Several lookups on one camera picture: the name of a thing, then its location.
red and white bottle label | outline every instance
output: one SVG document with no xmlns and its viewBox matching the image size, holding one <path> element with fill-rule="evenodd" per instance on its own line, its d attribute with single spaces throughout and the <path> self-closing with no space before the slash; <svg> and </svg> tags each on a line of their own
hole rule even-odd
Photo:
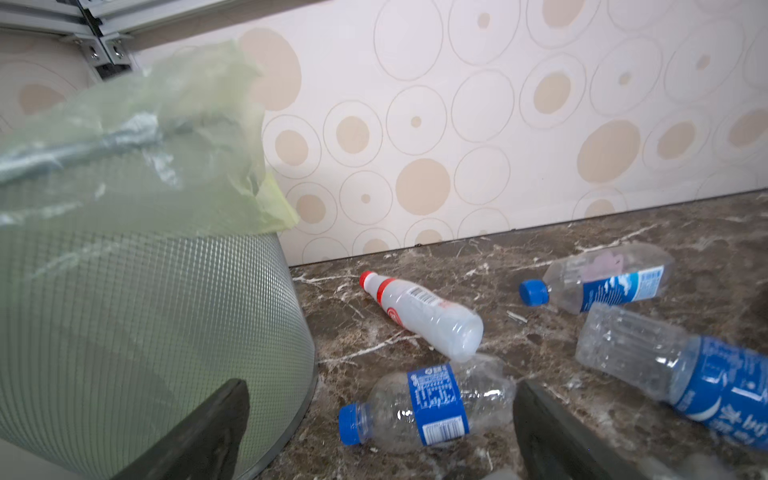
<svg viewBox="0 0 768 480">
<path fill-rule="evenodd" d="M 389 307 L 386 310 L 386 314 L 389 315 L 389 318 L 395 320 L 398 325 L 402 326 L 402 321 L 400 321 L 400 315 L 397 314 L 397 310 L 393 309 L 392 307 Z"/>
</svg>

plastic bottle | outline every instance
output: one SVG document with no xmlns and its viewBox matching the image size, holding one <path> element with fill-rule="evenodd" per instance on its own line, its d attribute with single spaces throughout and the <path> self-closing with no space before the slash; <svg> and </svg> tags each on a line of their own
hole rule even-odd
<svg viewBox="0 0 768 480">
<path fill-rule="evenodd" d="M 636 302 L 661 295 L 673 265 L 669 253 L 649 243 L 595 250 L 556 260 L 542 280 L 520 284 L 520 297 L 528 306 L 553 303 L 570 313 L 595 302 Z"/>
<path fill-rule="evenodd" d="M 367 402 L 339 410 L 341 440 L 373 440 L 382 450 L 405 453 L 511 423 L 517 388 L 502 370 L 500 359 L 478 354 L 383 376 Z"/>
<path fill-rule="evenodd" d="M 595 303 L 576 360 L 737 442 L 768 449 L 768 358 Z"/>
<path fill-rule="evenodd" d="M 361 275 L 360 286 L 398 325 L 418 333 L 451 360 L 463 362 L 477 352 L 482 319 L 467 307 L 444 300 L 423 286 L 375 272 Z"/>
</svg>

brown marble floor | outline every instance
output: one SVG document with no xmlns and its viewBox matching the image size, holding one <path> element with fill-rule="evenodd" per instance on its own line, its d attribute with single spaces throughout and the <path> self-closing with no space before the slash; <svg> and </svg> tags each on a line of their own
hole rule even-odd
<svg viewBox="0 0 768 480">
<path fill-rule="evenodd" d="M 584 316 L 522 305 L 518 284 L 539 278 L 549 260 L 635 240 L 669 251 L 677 270 L 664 298 L 633 310 L 768 354 L 768 190 L 299 266 L 292 272 L 317 345 L 319 380 L 306 418 L 261 478 L 470 480 L 505 465 L 523 475 L 511 425 L 408 455 L 342 445 L 340 406 L 364 400 L 388 372 L 446 361 L 360 289 L 365 270 L 421 283 L 477 310 L 485 321 L 480 351 L 501 357 L 515 378 L 546 386 L 632 462 L 654 455 L 675 463 L 704 452 L 739 478 L 768 478 L 768 454 L 719 442 L 639 390 L 576 363 Z"/>
</svg>

water bottle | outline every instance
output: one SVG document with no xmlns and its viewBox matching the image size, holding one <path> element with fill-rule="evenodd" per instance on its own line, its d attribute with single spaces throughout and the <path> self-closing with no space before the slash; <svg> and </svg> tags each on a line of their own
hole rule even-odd
<svg viewBox="0 0 768 480">
<path fill-rule="evenodd" d="M 753 350 L 595 303 L 576 360 L 737 442 L 768 449 L 768 358 Z"/>
<path fill-rule="evenodd" d="M 405 453 L 509 424 L 517 389 L 502 370 L 500 359 L 478 354 L 383 376 L 367 402 L 339 410 L 341 440 L 373 440 L 382 450 Z"/>
<path fill-rule="evenodd" d="M 542 280 L 520 284 L 520 297 L 528 306 L 553 303 L 570 313 L 596 302 L 637 302 L 662 294 L 673 265 L 669 253 L 649 243 L 604 248 L 556 260 Z"/>
<path fill-rule="evenodd" d="M 374 272 L 361 275 L 360 286 L 389 318 L 424 337 L 451 360 L 463 362 L 477 352 L 482 319 L 467 307 L 444 300 L 423 286 Z"/>
</svg>

wallpaper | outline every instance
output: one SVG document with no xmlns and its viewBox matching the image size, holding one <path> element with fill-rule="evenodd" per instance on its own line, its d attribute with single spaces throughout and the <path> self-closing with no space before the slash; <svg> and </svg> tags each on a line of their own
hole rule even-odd
<svg viewBox="0 0 768 480">
<path fill-rule="evenodd" d="M 72 44 L 0 31 L 0 137 L 96 80 Z"/>
<path fill-rule="evenodd" d="M 760 0 L 256 3 L 135 58 L 235 39 L 263 66 L 292 265 L 768 186 Z"/>
</svg>

